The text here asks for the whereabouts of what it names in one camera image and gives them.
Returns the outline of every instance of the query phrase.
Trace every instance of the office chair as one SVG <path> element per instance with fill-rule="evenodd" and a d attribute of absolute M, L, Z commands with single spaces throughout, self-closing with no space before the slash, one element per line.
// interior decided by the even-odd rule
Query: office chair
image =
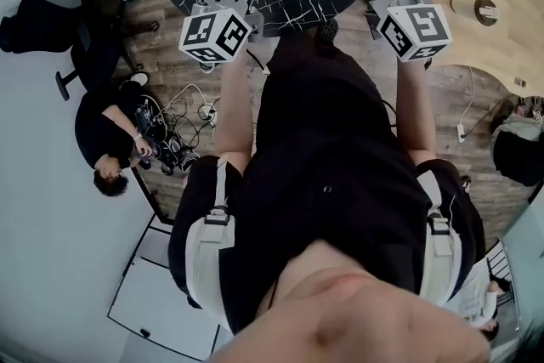
<path fill-rule="evenodd" d="M 64 100 L 70 95 L 66 85 L 79 77 L 88 91 L 93 91 L 104 81 L 110 80 L 122 57 L 132 73 L 141 70 L 135 65 L 122 41 L 126 35 L 121 32 L 122 14 L 125 3 L 121 3 L 116 16 L 104 17 L 94 6 L 82 6 L 76 23 L 76 38 L 71 48 L 74 71 L 62 77 L 55 74 L 55 80 Z"/>
<path fill-rule="evenodd" d="M 0 24 L 0 48 L 6 53 L 65 52 L 76 37 L 79 8 L 63 8 L 46 0 L 22 0 L 17 15 Z"/>
<path fill-rule="evenodd" d="M 66 77 L 60 72 L 55 80 L 64 100 L 70 95 L 66 86 L 79 77 L 88 91 L 110 80 L 117 61 L 123 57 L 132 72 L 135 65 L 122 41 L 121 32 L 125 3 L 121 2 L 114 17 L 106 17 L 94 0 L 82 0 L 82 6 L 69 9 L 46 0 L 23 0 L 17 15 L 4 17 L 0 24 L 0 49 L 22 54 L 32 51 L 61 53 L 71 47 L 74 71 Z M 156 31 L 159 25 L 150 25 Z"/>

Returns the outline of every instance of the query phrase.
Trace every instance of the plug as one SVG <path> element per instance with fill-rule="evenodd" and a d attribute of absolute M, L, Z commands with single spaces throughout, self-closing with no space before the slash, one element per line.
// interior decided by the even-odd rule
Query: plug
<path fill-rule="evenodd" d="M 465 142 L 465 128 L 462 124 L 457 124 L 457 140 L 459 144 Z"/>
<path fill-rule="evenodd" d="M 202 106 L 202 112 L 204 113 L 204 119 L 210 123 L 210 126 L 215 128 L 218 122 L 218 110 L 213 105 Z"/>

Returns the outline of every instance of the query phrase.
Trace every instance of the black hair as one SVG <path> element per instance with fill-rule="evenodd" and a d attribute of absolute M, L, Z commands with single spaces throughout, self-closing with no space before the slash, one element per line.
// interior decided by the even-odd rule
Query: black hair
<path fill-rule="evenodd" d="M 94 172 L 94 186 L 105 196 L 121 196 L 127 190 L 128 179 L 125 176 L 104 179 L 99 170 L 96 170 Z"/>
<path fill-rule="evenodd" d="M 531 327 L 506 363 L 536 363 L 544 361 L 544 326 Z"/>
<path fill-rule="evenodd" d="M 493 339 L 499 334 L 499 323 L 495 324 L 493 330 L 480 330 L 480 332 L 485 336 L 488 342 L 493 342 Z"/>

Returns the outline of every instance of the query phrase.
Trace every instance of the sneaker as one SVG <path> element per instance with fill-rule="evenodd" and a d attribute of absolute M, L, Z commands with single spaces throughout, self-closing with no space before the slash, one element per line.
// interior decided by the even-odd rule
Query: sneaker
<path fill-rule="evenodd" d="M 129 80 L 137 82 L 143 87 L 150 79 L 147 77 L 147 73 L 134 73 Z"/>

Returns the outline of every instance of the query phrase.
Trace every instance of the hand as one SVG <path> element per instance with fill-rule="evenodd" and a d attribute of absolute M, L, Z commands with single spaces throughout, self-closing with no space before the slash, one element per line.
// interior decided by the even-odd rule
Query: hand
<path fill-rule="evenodd" d="M 153 154 L 153 150 L 151 149 L 150 145 L 141 137 L 134 140 L 134 145 L 136 145 L 136 150 L 138 153 L 144 157 L 149 157 Z"/>
<path fill-rule="evenodd" d="M 499 284 L 496 281 L 492 281 L 487 288 L 487 292 L 499 292 L 501 288 L 499 287 Z"/>

